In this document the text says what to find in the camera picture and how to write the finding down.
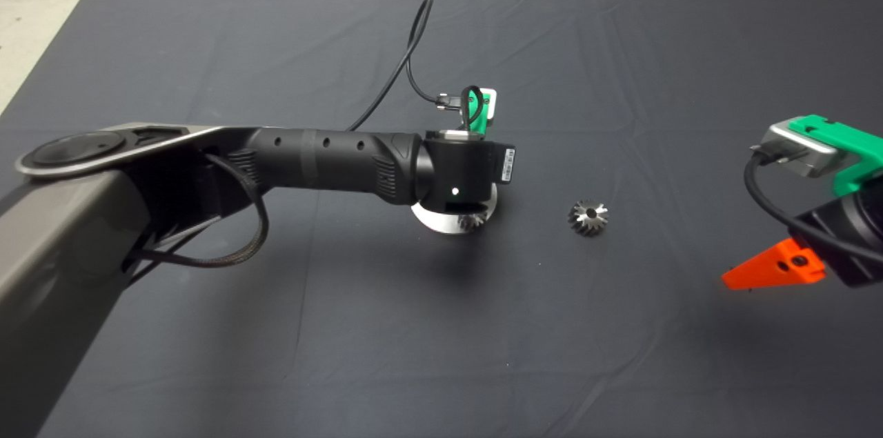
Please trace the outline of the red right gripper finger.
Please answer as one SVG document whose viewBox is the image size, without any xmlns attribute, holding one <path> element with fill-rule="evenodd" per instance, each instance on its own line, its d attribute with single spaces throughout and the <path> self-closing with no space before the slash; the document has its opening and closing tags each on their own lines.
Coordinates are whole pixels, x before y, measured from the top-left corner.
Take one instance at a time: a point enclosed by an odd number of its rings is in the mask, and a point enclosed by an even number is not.
<svg viewBox="0 0 883 438">
<path fill-rule="evenodd" d="M 786 238 L 726 271 L 722 281 L 729 290 L 753 290 L 813 284 L 825 277 L 826 266 L 817 253 L 794 238 Z"/>
</svg>

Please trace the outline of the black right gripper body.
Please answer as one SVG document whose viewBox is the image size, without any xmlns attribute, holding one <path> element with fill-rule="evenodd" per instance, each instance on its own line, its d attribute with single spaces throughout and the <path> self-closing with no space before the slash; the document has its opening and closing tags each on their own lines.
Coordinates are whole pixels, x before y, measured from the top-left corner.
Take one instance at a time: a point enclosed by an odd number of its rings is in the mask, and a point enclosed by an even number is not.
<svg viewBox="0 0 883 438">
<path fill-rule="evenodd" d="M 857 192 L 844 195 L 797 216 L 810 227 L 823 231 L 840 242 L 853 244 L 873 252 L 882 252 L 882 189 L 865 186 Z M 879 262 L 859 258 L 836 250 L 817 238 L 793 230 L 795 239 L 811 247 L 849 288 L 861 288 L 881 283 L 882 266 Z"/>
</svg>

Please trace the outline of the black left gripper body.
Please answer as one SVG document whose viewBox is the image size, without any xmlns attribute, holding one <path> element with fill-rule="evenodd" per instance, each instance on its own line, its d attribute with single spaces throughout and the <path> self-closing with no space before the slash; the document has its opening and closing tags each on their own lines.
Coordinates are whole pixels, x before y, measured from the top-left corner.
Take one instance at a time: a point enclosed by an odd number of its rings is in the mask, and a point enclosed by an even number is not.
<svg viewBox="0 0 883 438">
<path fill-rule="evenodd" d="M 512 180 L 516 162 L 516 148 L 509 143 L 497 145 L 497 183 L 507 186 Z"/>
</svg>

